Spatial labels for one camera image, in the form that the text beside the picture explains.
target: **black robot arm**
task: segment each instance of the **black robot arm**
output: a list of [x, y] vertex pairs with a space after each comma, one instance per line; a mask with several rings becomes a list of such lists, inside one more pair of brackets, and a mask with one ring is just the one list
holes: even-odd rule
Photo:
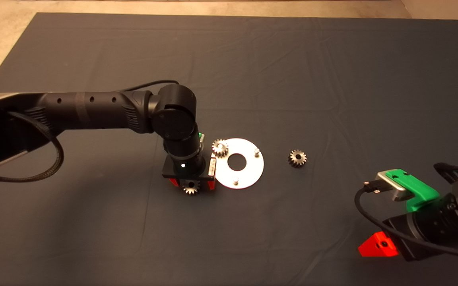
[[[12, 114], [22, 114], [36, 124]], [[168, 154], [164, 177], [213, 181], [205, 172], [207, 159], [202, 156], [202, 136], [196, 124], [196, 96], [183, 85], [166, 85], [158, 94], [122, 90], [0, 95], [0, 164], [51, 141], [37, 128], [54, 137], [71, 129], [156, 132]]]

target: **black cable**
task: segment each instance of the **black cable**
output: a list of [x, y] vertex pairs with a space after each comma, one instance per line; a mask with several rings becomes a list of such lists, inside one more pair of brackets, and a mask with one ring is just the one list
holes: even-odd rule
[[61, 144], [58, 141], [58, 139], [54, 135], [51, 134], [51, 132], [49, 131], [49, 128], [46, 125], [44, 125], [43, 123], [41, 123], [40, 121], [36, 119], [26, 116], [24, 114], [17, 113], [17, 112], [8, 112], [8, 114], [12, 116], [13, 118], [22, 120], [26, 123], [29, 123], [30, 125], [35, 127], [40, 133], [42, 133], [49, 141], [51, 141], [54, 147], [56, 147], [56, 161], [49, 169], [47, 169], [45, 172], [42, 172], [40, 174], [31, 176], [31, 177], [25, 177], [25, 178], [0, 177], [0, 182], [11, 182], [11, 183], [34, 182], [34, 181], [39, 181], [39, 180], [48, 178], [52, 176], [54, 173], [56, 173], [60, 169], [61, 165], [63, 164], [63, 160], [65, 159], [63, 148], [61, 147]]
[[358, 192], [355, 195], [355, 206], [356, 206], [356, 209], [358, 209], [358, 211], [366, 219], [368, 219], [370, 222], [374, 223], [376, 226], [378, 226], [382, 230], [385, 230], [386, 232], [389, 232], [390, 234], [393, 234], [394, 236], [400, 237], [401, 239], [404, 239], [404, 240], [407, 240], [409, 242], [415, 243], [415, 244], [417, 244], [419, 246], [422, 246], [424, 248], [427, 248], [427, 249], [430, 249], [430, 250], [434, 250], [434, 251], [437, 251], [437, 252], [443, 252], [443, 253], [447, 253], [447, 254], [450, 254], [450, 255], [458, 256], [458, 249], [457, 248], [441, 246], [441, 245], [437, 245], [437, 244], [434, 244], [434, 243], [431, 243], [431, 242], [427, 242], [427, 241], [423, 241], [423, 240], [420, 240], [420, 239], [416, 239], [416, 238], [411, 237], [409, 235], [405, 235], [402, 232], [399, 232], [398, 230], [395, 230], [394, 228], [391, 228], [391, 227], [387, 226], [386, 224], [382, 223], [380, 220], [378, 220], [375, 217], [373, 217], [371, 214], [369, 214], [368, 212], [366, 212], [362, 208], [361, 203], [360, 203], [361, 195], [366, 193], [366, 192], [369, 192], [369, 189], [366, 188], [366, 187], [363, 187], [360, 190], [358, 190]]
[[144, 83], [142, 85], [136, 85], [135, 87], [129, 87], [127, 89], [120, 89], [117, 92], [130, 92], [130, 91], [136, 91], [137, 89], [143, 89], [144, 87], [150, 87], [151, 85], [158, 85], [160, 83], [175, 83], [179, 85], [178, 81], [173, 80], [173, 79], [161, 79], [161, 80], [155, 80], [150, 83]]

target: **green 3d-printed bracket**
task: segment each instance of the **green 3d-printed bracket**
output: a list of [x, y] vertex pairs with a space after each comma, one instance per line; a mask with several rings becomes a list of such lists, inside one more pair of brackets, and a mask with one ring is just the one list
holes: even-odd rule
[[439, 197], [438, 191], [402, 169], [390, 170], [386, 172], [386, 176], [415, 195], [406, 201], [408, 212], [414, 212], [429, 201]]

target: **concrete floor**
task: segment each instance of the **concrete floor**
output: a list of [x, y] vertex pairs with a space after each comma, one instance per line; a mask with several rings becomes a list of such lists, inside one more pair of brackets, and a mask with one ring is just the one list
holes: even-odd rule
[[0, 0], [0, 64], [36, 12], [458, 19], [458, 0], [112, 2]]

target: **center hole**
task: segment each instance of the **center hole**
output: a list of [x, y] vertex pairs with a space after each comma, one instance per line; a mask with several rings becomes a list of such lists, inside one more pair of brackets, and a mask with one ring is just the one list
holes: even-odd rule
[[247, 166], [247, 160], [245, 160], [242, 154], [232, 154], [229, 156], [229, 159], [227, 159], [227, 164], [229, 168], [235, 171], [241, 171]]

